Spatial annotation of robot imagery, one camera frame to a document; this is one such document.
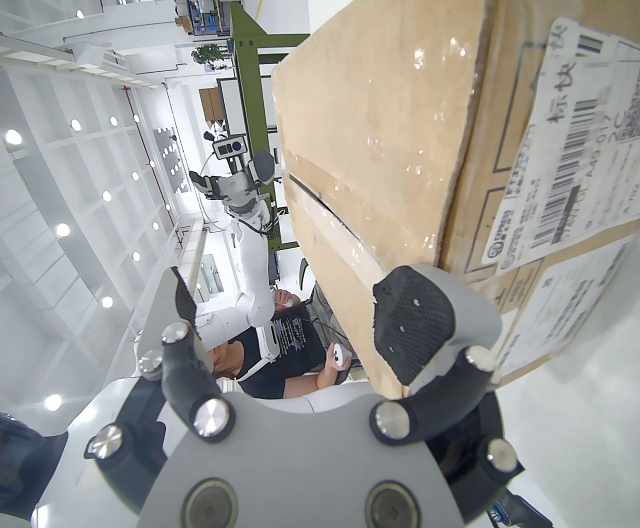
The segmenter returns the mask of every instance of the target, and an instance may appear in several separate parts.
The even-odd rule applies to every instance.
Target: humanoid robot
[[[239,138],[214,151],[241,168],[231,160],[229,178],[190,177],[234,217],[244,280],[235,304],[204,324],[220,343],[255,326],[268,362],[278,348],[264,233],[275,216],[259,188],[273,178],[273,158],[260,151],[245,165]],[[138,343],[140,377],[105,387],[64,435],[44,438],[0,417],[0,455],[10,461],[0,511],[38,528],[471,522],[523,470],[492,390],[500,316],[427,265],[396,268],[373,294],[376,349],[410,396],[389,401],[350,383],[260,401],[221,393],[195,302],[166,270]]]

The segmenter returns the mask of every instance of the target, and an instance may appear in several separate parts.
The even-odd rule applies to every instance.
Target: ceiling light
[[[65,223],[58,224],[58,226],[56,227],[56,235],[58,235],[59,237],[66,237],[69,235],[69,233],[71,233],[71,230]]]
[[[60,409],[62,405],[62,398],[59,394],[52,394],[51,396],[47,396],[44,400],[44,406],[48,411],[57,411]]]
[[[22,143],[22,136],[16,130],[8,130],[4,135],[6,142],[10,145],[20,145]]]

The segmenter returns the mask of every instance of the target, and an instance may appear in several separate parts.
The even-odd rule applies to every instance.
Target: barcode
[[[624,128],[618,134],[618,143],[633,140],[640,136],[640,73],[636,79],[636,89],[625,112]]]
[[[602,51],[602,41],[592,36],[580,35],[578,37],[578,50],[599,55]],[[584,53],[580,53],[580,51],[576,55],[584,56]]]
[[[625,251],[627,250],[628,245],[629,245],[629,242],[622,244],[622,247],[618,250],[616,257],[613,259],[613,262],[609,266],[609,269],[605,272],[604,276],[602,277],[602,280],[598,284],[598,287],[604,286],[609,281],[609,279],[611,278],[611,275],[613,275],[613,272],[618,267],[618,264],[620,263],[620,259],[622,258],[622,255],[625,254]]]
[[[578,172],[580,160],[584,156],[585,145],[589,139],[597,106],[598,99],[586,99],[576,102],[573,107],[571,124],[564,140],[560,163],[556,169],[554,182],[551,185],[547,203],[534,235],[532,248],[537,248],[554,240],[554,235],[562,220],[566,204],[574,189],[574,176]]]

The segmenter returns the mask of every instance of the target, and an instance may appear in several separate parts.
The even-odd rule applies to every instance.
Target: black cable
[[[489,515],[489,512],[487,512],[486,514],[489,517],[489,521],[491,521],[491,524],[493,525],[493,528],[499,528],[498,525],[496,524],[496,522],[491,517],[491,515]]]
[[[256,229],[255,227],[253,227],[250,223],[245,222],[244,220],[242,220],[242,218],[238,218],[236,216],[234,216],[234,218],[240,222],[243,223],[244,225],[246,225],[251,231],[258,233],[258,235],[268,235],[269,233],[267,233],[266,231],[260,231],[259,229]]]
[[[332,327],[330,324],[324,324],[322,321],[320,321],[319,317],[314,317],[313,320],[311,319],[305,319],[304,317],[299,317],[298,319],[300,319],[301,321],[308,321],[311,324],[317,323],[317,324],[321,324],[322,326],[327,327],[329,330],[335,332],[336,334],[338,334],[340,337],[345,338],[347,341],[349,341],[349,338],[347,336],[345,336],[343,333],[338,332],[334,327]]]

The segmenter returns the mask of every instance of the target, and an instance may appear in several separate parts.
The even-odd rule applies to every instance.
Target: person
[[[333,345],[338,342],[353,348],[322,290],[316,285],[311,298],[302,303],[297,295],[278,289],[275,303],[271,320],[280,345],[278,358],[242,380],[261,359],[256,329],[249,328],[208,350],[215,377],[238,379],[244,392],[263,399],[295,398],[334,385],[338,372],[348,371],[351,360],[337,365]],[[207,328],[198,331],[206,348]],[[317,374],[308,374],[319,365],[323,366]]]

